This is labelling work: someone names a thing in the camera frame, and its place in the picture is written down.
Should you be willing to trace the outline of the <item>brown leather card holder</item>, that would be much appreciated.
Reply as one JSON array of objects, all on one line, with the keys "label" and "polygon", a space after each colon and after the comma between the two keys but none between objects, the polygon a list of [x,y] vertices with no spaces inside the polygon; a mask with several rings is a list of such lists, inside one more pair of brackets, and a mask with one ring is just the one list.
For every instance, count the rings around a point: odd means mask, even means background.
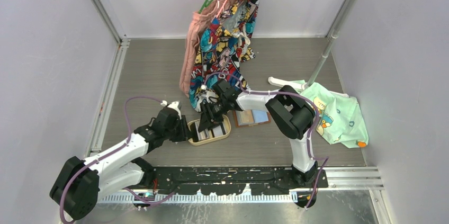
[{"label": "brown leather card holder", "polygon": [[233,115],[237,127],[250,127],[271,122],[270,114],[260,110],[233,111]]}]

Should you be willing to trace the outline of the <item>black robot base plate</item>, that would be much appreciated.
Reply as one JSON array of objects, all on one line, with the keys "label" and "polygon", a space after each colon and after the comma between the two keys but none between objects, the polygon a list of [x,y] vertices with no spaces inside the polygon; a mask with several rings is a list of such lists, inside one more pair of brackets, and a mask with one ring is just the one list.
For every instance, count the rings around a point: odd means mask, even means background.
[{"label": "black robot base plate", "polygon": [[294,189],[328,186],[325,171],[313,168],[301,175],[293,167],[154,167],[130,189],[179,195],[240,195],[249,188],[251,195],[287,195]]}]

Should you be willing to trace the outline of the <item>beige oval card tray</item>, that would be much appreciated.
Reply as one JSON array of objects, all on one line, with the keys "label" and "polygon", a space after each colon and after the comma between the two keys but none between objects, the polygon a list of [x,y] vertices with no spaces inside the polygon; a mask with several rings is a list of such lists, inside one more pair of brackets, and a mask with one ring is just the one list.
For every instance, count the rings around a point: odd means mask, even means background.
[{"label": "beige oval card tray", "polygon": [[212,129],[206,129],[201,132],[198,130],[200,120],[190,121],[187,124],[191,132],[188,142],[194,146],[200,146],[229,137],[231,132],[229,118],[226,115],[223,115],[222,117],[223,122],[215,124]]}]

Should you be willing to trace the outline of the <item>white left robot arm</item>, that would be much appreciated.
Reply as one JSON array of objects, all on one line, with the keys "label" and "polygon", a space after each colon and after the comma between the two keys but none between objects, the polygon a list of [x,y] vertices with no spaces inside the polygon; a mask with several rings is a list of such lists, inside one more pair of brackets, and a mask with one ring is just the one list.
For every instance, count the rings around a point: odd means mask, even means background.
[{"label": "white left robot arm", "polygon": [[86,217],[99,200],[121,189],[149,188],[155,180],[153,167],[142,157],[166,140],[186,140],[187,132],[180,102],[166,103],[149,124],[136,128],[118,144],[85,159],[68,159],[49,196],[62,215],[76,221]]}]

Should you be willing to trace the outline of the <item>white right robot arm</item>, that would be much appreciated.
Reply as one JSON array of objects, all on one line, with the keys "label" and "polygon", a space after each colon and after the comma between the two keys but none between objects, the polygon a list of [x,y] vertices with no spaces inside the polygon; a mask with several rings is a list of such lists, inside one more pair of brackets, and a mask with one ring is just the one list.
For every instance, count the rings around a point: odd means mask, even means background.
[{"label": "white right robot arm", "polygon": [[315,179],[318,163],[312,154],[309,139],[316,113],[306,100],[289,85],[274,93],[250,93],[236,90],[221,79],[212,86],[216,97],[200,104],[198,132],[212,129],[223,121],[229,111],[263,111],[269,113],[280,132],[291,145],[292,178],[300,187],[309,186]]}]

